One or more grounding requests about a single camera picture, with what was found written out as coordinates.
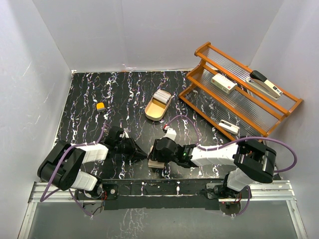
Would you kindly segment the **white card stack in tray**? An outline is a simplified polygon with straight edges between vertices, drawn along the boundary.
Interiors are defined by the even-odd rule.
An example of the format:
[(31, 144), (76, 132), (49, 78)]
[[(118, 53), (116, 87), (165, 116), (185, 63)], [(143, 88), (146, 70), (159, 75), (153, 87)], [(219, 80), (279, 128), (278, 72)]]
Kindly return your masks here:
[(159, 101), (159, 102), (161, 102), (161, 103), (167, 105), (168, 102), (169, 102), (170, 99), (171, 99), (171, 94), (168, 93), (168, 92), (165, 92), (165, 91), (163, 91), (163, 90), (158, 89), (158, 90), (154, 93), (153, 98), (154, 98), (155, 100), (157, 100), (157, 101)]

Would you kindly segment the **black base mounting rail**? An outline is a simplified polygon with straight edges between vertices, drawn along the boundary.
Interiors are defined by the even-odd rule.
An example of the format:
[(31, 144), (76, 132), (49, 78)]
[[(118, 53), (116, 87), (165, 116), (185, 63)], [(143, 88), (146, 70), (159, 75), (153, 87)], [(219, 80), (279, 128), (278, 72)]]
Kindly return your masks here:
[(222, 202), (238, 203), (251, 197), (247, 188), (238, 195), (218, 196), (214, 187), (221, 179), (122, 179), (102, 180), (95, 196), (76, 191), (75, 197), (86, 204), (100, 203), (104, 210), (202, 208), (219, 210)]

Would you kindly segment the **large black beige stapler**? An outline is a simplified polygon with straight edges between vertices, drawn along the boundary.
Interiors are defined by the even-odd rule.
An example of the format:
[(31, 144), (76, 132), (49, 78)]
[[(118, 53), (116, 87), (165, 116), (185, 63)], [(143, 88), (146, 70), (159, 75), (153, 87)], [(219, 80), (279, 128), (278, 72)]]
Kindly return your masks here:
[(246, 83), (258, 90), (265, 96), (277, 101), (283, 92), (267, 79), (262, 73), (257, 70), (253, 70), (249, 77), (246, 78)]

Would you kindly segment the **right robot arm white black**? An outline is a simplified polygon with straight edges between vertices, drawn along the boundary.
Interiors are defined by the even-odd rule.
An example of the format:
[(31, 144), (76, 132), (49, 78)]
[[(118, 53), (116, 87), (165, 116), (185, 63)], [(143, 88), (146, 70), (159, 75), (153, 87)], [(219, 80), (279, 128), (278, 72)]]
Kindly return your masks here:
[(174, 162), (183, 168), (221, 164), (234, 165), (221, 185), (209, 189), (217, 198), (232, 198), (254, 182), (269, 184), (273, 181), (276, 152), (255, 139), (244, 139), (230, 145), (213, 147), (195, 144), (179, 145), (163, 137), (157, 139), (148, 155), (149, 167), (160, 168)]

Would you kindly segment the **beige oval card tray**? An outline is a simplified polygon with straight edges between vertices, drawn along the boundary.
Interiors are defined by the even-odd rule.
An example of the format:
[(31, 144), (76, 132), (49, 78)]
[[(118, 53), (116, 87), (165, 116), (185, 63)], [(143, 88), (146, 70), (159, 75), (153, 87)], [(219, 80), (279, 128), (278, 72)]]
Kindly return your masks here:
[(149, 101), (148, 105), (145, 108), (146, 117), (153, 121), (159, 121), (163, 118), (164, 114), (166, 113), (171, 99), (167, 105), (155, 100), (152, 96), (151, 100)]

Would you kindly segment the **orange wooden shelf rack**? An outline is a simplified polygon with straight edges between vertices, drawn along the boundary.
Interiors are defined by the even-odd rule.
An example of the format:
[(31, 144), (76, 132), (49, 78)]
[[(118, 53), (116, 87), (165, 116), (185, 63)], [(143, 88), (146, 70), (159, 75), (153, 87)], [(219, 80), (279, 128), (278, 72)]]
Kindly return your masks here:
[[(283, 92), (277, 101), (265, 96), (245, 81), (252, 69), (210, 42), (194, 54), (200, 62), (187, 74), (191, 84), (179, 98), (230, 140), (240, 136), (268, 137), (303, 101), (277, 85)], [(211, 78), (217, 73), (237, 84), (229, 95), (212, 84)], [(240, 127), (239, 133), (225, 131), (218, 125), (220, 120)]]

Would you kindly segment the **orange yellow small block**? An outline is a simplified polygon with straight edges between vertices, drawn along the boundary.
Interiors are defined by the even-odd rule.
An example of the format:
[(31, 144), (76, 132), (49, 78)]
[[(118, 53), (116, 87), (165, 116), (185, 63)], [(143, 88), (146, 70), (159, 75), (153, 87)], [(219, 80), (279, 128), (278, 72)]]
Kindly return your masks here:
[(97, 109), (97, 112), (103, 112), (106, 110), (105, 108), (105, 105), (103, 102), (99, 102), (96, 104), (96, 109)]

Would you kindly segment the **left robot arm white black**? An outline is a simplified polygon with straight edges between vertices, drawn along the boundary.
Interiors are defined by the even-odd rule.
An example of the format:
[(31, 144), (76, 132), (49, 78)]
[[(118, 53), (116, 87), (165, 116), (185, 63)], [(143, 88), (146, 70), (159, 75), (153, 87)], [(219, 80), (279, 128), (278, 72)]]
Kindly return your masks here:
[(109, 152), (124, 155), (128, 160), (145, 159), (145, 153), (124, 129), (113, 126), (109, 129), (104, 141), (70, 144), (59, 141), (49, 152), (38, 168), (38, 177), (62, 191), (70, 188), (85, 190), (93, 199), (103, 193), (103, 186), (98, 178), (81, 171), (85, 163), (104, 161)]

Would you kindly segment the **beige leather card holder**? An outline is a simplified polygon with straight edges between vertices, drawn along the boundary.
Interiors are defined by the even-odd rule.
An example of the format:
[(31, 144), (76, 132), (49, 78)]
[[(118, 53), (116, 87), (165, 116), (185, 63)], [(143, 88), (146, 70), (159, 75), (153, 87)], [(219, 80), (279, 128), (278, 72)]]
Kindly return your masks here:
[(163, 162), (154, 161), (151, 159), (151, 152), (153, 151), (153, 146), (150, 147), (150, 151), (148, 154), (148, 167), (150, 168), (158, 168), (164, 169), (165, 164)]

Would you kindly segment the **white staples box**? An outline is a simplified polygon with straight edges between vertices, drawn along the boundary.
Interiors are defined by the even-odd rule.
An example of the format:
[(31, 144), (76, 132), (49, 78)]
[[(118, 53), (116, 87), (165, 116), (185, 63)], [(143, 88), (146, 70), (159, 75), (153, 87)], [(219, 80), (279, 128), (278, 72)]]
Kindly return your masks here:
[(211, 78), (211, 82), (213, 85), (221, 89), (226, 94), (230, 94), (237, 86), (237, 84), (230, 81), (228, 78), (223, 76), (220, 73), (217, 73)]

